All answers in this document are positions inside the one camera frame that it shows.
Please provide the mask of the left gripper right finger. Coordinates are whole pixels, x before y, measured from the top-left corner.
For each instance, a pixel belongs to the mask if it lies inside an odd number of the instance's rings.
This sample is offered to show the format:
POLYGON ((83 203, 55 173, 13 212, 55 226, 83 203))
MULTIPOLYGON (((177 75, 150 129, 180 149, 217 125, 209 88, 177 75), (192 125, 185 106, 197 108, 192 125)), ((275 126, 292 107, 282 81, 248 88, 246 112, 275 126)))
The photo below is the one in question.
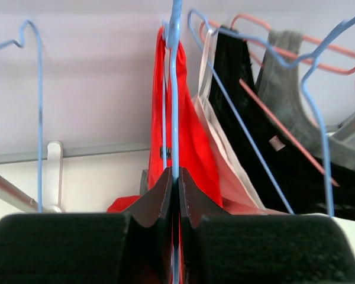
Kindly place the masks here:
POLYGON ((195 230, 202 216, 224 215, 225 210, 199 189, 185 167, 179 168, 180 235, 184 260, 197 254, 195 230))

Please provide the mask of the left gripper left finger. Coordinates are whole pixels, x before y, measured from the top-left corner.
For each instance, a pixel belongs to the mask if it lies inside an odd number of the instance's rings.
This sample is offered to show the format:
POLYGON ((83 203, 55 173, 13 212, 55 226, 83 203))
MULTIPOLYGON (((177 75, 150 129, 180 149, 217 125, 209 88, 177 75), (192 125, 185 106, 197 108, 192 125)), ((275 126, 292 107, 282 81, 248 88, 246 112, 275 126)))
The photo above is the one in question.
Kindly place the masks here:
POLYGON ((125 259, 170 260, 172 253, 172 169, 167 167, 154 186, 123 213, 125 259))

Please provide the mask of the white tank top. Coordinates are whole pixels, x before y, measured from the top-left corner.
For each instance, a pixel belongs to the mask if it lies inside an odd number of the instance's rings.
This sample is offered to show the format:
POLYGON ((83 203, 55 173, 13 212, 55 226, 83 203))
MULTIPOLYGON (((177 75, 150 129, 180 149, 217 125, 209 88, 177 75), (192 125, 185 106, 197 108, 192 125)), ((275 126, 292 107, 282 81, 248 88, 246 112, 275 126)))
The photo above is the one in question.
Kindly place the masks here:
POLYGON ((209 103, 212 73, 206 63, 214 59, 214 53, 209 50, 214 39, 212 34, 213 30, 209 30, 205 36, 199 69, 198 92, 193 97, 192 103, 209 138, 209 145, 217 165, 223 208, 236 215, 272 214, 273 211, 267 209, 260 200, 209 103))

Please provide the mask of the blue hanger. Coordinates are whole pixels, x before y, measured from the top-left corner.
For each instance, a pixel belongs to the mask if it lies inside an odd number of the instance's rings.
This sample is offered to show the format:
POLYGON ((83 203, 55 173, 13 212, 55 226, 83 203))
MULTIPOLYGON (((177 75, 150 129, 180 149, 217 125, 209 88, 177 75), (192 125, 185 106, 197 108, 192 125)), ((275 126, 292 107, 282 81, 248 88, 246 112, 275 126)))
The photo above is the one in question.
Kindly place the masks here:
POLYGON ((0 43, 0 50, 15 45, 16 47, 23 49, 25 47, 25 35, 24 31, 27 26, 30 26, 35 35, 37 41, 37 62, 38 62, 38 156, 37 156, 37 197, 38 205, 37 211, 43 213, 43 59, 42 59, 42 47, 41 37, 36 25, 30 21, 25 20, 19 29, 20 40, 10 39, 0 43))
POLYGON ((166 48, 170 50, 169 76, 172 87, 172 282, 180 282, 179 248, 179 90, 176 74, 176 58, 180 40, 180 16, 182 1, 173 0, 169 22, 163 23, 166 48))
POLYGON ((325 213, 322 174, 262 110, 266 106, 321 162, 321 133, 304 113, 298 68, 281 66, 267 51, 254 79, 247 43, 219 34, 214 69, 209 101, 263 204, 282 212, 325 213))

